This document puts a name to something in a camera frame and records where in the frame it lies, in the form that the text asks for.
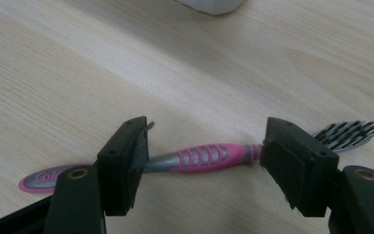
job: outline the wood grain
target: wood grain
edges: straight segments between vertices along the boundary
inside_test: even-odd
[[[44,196],[44,168],[92,162],[146,115],[152,156],[260,143],[275,116],[307,132],[374,120],[374,0],[246,0],[212,17],[171,0],[0,0],[0,216]],[[374,169],[374,139],[340,168]],[[143,177],[109,233],[328,233],[257,165]]]

